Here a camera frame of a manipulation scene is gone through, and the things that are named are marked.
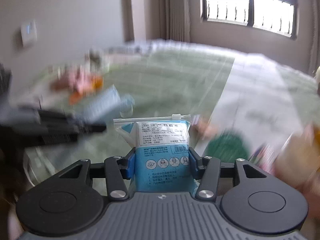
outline window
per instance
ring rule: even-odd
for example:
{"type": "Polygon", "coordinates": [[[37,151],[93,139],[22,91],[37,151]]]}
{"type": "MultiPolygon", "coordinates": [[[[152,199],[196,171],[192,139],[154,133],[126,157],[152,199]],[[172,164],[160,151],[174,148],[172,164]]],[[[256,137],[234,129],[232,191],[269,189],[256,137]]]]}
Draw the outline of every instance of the window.
{"type": "Polygon", "coordinates": [[[296,38],[297,0],[200,0],[204,20],[247,25],[296,38]]]}

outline green round object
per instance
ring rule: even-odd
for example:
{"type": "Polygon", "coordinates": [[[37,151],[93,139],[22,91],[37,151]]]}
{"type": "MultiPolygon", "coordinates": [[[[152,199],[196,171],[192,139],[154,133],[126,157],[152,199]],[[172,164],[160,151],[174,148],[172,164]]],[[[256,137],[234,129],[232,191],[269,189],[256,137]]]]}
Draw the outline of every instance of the green round object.
{"type": "Polygon", "coordinates": [[[209,142],[203,156],[216,157],[223,163],[234,163],[238,158],[247,160],[249,151],[239,135],[224,132],[209,142]]]}

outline ribbed gray panel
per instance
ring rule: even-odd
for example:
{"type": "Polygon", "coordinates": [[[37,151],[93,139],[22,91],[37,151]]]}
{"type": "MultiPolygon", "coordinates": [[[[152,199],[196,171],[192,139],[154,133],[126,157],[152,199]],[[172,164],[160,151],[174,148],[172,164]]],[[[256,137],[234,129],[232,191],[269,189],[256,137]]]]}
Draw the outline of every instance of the ribbed gray panel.
{"type": "MultiPolygon", "coordinates": [[[[298,231],[285,236],[244,233],[226,222],[213,203],[199,202],[189,193],[135,193],[131,200],[112,203],[91,228],[63,240],[305,240],[298,231]]],[[[48,240],[25,233],[21,240],[48,240]]]]}

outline blue and white package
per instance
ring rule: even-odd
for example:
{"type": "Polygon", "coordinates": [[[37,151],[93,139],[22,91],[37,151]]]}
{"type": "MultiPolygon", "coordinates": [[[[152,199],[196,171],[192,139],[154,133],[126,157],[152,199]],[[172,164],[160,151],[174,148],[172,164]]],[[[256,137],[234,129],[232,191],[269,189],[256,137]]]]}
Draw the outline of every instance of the blue and white package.
{"type": "Polygon", "coordinates": [[[117,128],[136,147],[135,187],[140,192],[193,193],[189,165],[189,129],[185,120],[133,122],[117,128]]]}

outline white wall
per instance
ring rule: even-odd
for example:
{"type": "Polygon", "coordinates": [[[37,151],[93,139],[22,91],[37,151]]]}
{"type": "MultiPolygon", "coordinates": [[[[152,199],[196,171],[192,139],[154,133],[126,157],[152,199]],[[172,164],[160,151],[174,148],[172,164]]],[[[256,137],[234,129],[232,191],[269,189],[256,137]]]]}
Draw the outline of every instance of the white wall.
{"type": "Polygon", "coordinates": [[[262,53],[281,64],[308,71],[313,35],[311,0],[298,0],[299,24],[297,39],[247,26],[202,22],[199,0],[189,0],[191,14],[191,42],[262,53]]]}
{"type": "Polygon", "coordinates": [[[50,64],[124,41],[121,0],[0,0],[0,58],[17,91],[50,64]],[[20,25],[36,20],[38,42],[21,47],[20,25]]]}

